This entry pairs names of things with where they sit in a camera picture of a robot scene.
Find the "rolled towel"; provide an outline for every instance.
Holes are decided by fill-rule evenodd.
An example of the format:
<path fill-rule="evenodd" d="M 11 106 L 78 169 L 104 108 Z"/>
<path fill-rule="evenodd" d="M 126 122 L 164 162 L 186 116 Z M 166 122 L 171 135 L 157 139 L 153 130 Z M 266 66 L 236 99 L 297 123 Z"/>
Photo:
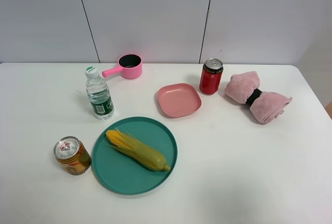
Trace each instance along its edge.
<path fill-rule="evenodd" d="M 267 124 L 284 112 L 291 101 L 279 93 L 261 92 L 260 80 L 255 71 L 232 75 L 225 94 L 240 104 L 248 104 L 258 122 Z"/>

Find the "gold can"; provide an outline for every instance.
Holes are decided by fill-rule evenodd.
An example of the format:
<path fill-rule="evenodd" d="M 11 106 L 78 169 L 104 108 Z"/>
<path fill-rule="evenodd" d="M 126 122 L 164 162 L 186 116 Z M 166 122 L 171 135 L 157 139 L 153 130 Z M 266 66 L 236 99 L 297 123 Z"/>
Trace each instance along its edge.
<path fill-rule="evenodd" d="M 54 155 L 65 171 L 81 175 L 91 166 L 91 157 L 75 137 L 64 137 L 54 146 Z"/>

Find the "black band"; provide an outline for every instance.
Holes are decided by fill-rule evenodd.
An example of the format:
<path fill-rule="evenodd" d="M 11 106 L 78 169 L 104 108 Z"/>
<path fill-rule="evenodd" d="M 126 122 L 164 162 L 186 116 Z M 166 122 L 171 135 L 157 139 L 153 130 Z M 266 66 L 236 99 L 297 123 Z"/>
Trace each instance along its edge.
<path fill-rule="evenodd" d="M 249 106 L 251 106 L 253 104 L 253 102 L 255 101 L 255 99 L 257 99 L 258 97 L 260 97 L 260 94 L 262 93 L 262 91 L 260 91 L 258 88 L 254 90 L 253 94 L 250 95 L 250 97 L 247 99 L 246 104 L 248 104 Z"/>

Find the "can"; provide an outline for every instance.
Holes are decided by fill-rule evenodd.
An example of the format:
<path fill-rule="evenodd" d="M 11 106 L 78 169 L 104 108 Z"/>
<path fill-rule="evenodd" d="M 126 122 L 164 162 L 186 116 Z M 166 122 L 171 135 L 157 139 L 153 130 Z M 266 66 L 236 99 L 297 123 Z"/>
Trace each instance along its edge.
<path fill-rule="evenodd" d="M 216 58 L 206 60 L 199 84 L 199 89 L 202 93 L 211 95 L 218 91 L 223 71 L 224 67 L 221 60 Z"/>
<path fill-rule="evenodd" d="M 62 138 L 54 146 L 54 155 L 65 171 L 72 175 L 81 175 L 91 165 L 91 157 L 83 143 L 75 137 Z"/>

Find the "pink saucepan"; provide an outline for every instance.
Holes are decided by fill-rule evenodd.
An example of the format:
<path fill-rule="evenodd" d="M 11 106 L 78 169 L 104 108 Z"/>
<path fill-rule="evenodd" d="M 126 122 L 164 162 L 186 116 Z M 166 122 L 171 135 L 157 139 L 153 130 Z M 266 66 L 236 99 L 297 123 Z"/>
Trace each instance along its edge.
<path fill-rule="evenodd" d="M 142 59 L 136 54 L 126 54 L 122 56 L 115 68 L 102 72 L 103 77 L 121 72 L 125 79 L 136 79 L 142 74 Z"/>

